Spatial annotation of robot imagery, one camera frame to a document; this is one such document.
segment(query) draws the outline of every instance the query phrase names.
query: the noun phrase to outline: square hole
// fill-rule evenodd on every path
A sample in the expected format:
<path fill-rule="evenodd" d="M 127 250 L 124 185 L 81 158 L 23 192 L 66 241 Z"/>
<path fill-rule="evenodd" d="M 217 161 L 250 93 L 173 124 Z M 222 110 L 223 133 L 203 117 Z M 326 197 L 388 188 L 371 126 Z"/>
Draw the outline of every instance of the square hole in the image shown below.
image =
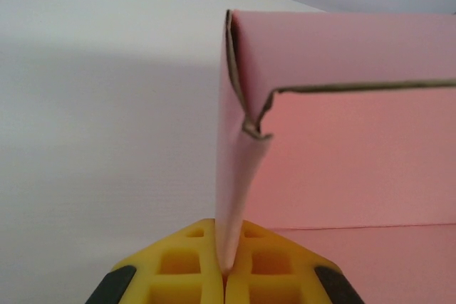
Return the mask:
<path fill-rule="evenodd" d="M 301 291 L 291 283 L 251 284 L 250 304 L 301 304 Z"/>
<path fill-rule="evenodd" d="M 253 274 L 291 274 L 289 257 L 281 251 L 264 250 L 252 253 Z"/>
<path fill-rule="evenodd" d="M 204 229 L 198 228 L 187 234 L 189 238 L 202 238 L 204 236 Z"/>
<path fill-rule="evenodd" d="M 201 273 L 200 255 L 189 249 L 170 249 L 163 253 L 160 274 Z"/>
<path fill-rule="evenodd" d="M 200 304 L 201 284 L 153 285 L 147 304 Z"/>

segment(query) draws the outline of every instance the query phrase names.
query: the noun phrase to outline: folded cardboard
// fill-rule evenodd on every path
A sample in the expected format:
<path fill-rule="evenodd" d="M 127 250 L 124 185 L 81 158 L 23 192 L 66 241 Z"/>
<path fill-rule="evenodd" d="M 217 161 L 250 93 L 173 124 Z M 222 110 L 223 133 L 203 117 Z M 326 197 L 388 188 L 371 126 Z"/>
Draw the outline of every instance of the folded cardboard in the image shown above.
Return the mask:
<path fill-rule="evenodd" d="M 271 228 L 456 223 L 455 16 L 228 11 L 221 77 L 225 271 L 244 216 Z"/>

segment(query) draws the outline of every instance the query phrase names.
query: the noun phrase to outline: pink surface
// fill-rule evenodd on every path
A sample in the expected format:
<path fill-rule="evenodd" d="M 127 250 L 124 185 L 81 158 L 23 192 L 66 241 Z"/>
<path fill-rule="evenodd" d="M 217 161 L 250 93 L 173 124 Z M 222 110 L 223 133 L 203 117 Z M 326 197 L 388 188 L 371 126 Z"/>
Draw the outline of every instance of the pink surface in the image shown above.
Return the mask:
<path fill-rule="evenodd" d="M 246 218 L 267 227 L 456 223 L 456 90 L 277 95 Z"/>
<path fill-rule="evenodd" d="M 456 225 L 279 233 L 337 263 L 366 303 L 456 303 Z"/>

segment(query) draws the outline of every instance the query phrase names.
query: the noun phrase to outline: cardboard box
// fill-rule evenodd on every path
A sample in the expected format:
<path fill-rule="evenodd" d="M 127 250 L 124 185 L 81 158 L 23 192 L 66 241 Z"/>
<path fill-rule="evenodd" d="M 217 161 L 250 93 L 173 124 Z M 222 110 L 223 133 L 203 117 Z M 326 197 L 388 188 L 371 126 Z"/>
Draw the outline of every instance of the cardboard box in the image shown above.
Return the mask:
<path fill-rule="evenodd" d="M 368 237 L 350 233 L 346 243 L 356 240 L 370 259 L 379 236 L 416 257 L 382 255 L 389 263 L 371 269 L 380 283 L 359 289 L 367 303 L 456 303 L 447 280 L 456 278 L 456 16 L 228 11 L 221 75 L 222 267 L 234 260 L 244 218 L 328 229 L 328 241 L 340 235 L 334 229 L 363 227 Z M 427 234 L 437 245 L 423 250 L 416 243 Z M 427 253 L 440 263 L 423 263 Z M 356 263 L 356 254 L 341 258 Z M 394 279 L 396 262 L 414 276 L 395 279 L 395 293 L 381 279 Z M 420 285 L 400 297 L 407 284 Z M 441 292 L 443 301 L 426 297 Z"/>

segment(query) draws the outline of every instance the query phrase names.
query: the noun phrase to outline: pink cardboard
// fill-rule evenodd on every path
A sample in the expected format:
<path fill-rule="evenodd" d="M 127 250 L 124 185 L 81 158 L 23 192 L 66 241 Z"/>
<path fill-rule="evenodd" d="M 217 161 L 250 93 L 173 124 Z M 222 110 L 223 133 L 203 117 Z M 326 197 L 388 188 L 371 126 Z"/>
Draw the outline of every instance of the pink cardboard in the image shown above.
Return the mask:
<path fill-rule="evenodd" d="M 335 261 L 365 303 L 456 303 L 456 224 L 280 233 Z"/>
<path fill-rule="evenodd" d="M 450 15 L 229 11 L 222 51 L 217 151 L 216 240 L 222 270 L 226 272 L 232 266 L 251 184 L 254 201 L 249 205 L 249 215 L 260 224 L 261 220 L 267 222 L 267 226 L 426 224 L 454 219 L 450 208 L 454 208 L 451 194 L 455 183 L 451 182 L 455 178 L 448 162 L 456 158 L 455 143 L 451 140 L 455 129 L 451 109 L 455 108 L 456 93 L 449 88 L 456 86 L 455 55 L 456 18 Z M 431 90 L 433 93 L 428 96 L 423 95 L 427 91 L 423 88 L 439 89 Z M 372 93 L 354 93 L 360 91 Z M 271 135 L 262 132 L 261 121 L 272 106 L 274 93 L 287 92 L 301 94 L 298 100 L 293 97 L 280 104 L 278 112 L 274 104 L 270 132 L 281 129 L 290 133 L 282 135 L 276 144 Z M 318 100 L 308 103 L 302 93 L 329 100 L 318 107 Z M 403 96 L 409 93 L 417 95 L 404 100 Z M 370 96 L 386 96 L 388 106 L 379 107 Z M 418 98 L 421 96 L 430 98 L 424 107 Z M 397 105 L 405 105 L 405 109 L 389 116 Z M 331 115 L 331 108 L 338 112 Z M 364 111 L 363 115 L 353 115 L 347 122 L 341 120 L 341 116 L 356 109 Z M 366 117 L 375 117 L 370 126 L 365 125 Z M 421 131 L 412 131 L 406 124 L 414 124 L 416 130 L 425 129 L 425 142 Z M 391 132 L 396 136 L 407 133 L 408 137 L 415 132 L 415 139 L 385 138 Z M 312 146 L 315 136 L 320 144 L 326 142 L 329 146 Z M 372 144 L 364 142 L 367 137 L 377 139 L 379 145 L 373 149 Z M 341 140 L 343 148 L 349 142 L 359 143 L 358 150 L 331 149 L 331 142 Z M 274 154 L 266 163 L 270 146 Z M 369 159 L 375 154 L 366 150 L 385 153 L 391 147 L 397 152 L 404 146 L 414 152 L 399 153 L 395 165 L 405 163 L 405 167 L 392 174 L 389 181 L 388 177 L 384 179 L 391 169 L 388 158 L 379 160 L 378 174 L 371 172 L 356 180 L 360 170 L 350 163 L 351 157 L 360 158 L 364 170 L 377 169 L 374 159 Z M 449 150 L 435 154 L 432 149 L 436 147 Z M 327 164 L 331 156 L 333 162 Z M 335 157 L 348 158 L 348 162 Z M 259 169 L 263 159 L 265 168 Z M 311 170 L 299 172 L 300 166 Z M 428 167 L 434 172 L 430 178 L 426 174 Z M 402 173 L 406 175 L 405 181 L 398 182 Z M 442 187 L 448 179 L 436 184 L 440 176 L 453 181 Z M 382 184 L 372 184 L 379 179 Z M 344 181 L 343 186 L 337 187 L 340 180 Z M 409 203 L 408 207 L 391 203 L 387 196 L 378 193 L 388 189 L 394 194 L 391 184 L 395 184 L 393 189 L 405 188 L 396 197 L 401 198 L 401 204 Z M 413 187 L 417 184 L 422 184 L 418 193 L 422 188 L 427 192 L 408 202 L 416 193 Z M 373 214 L 379 200 L 381 210 Z M 414 211 L 396 214 L 397 210 L 408 211 L 409 207 Z M 310 212 L 302 214 L 303 209 Z M 425 218 L 420 219 L 423 211 Z"/>

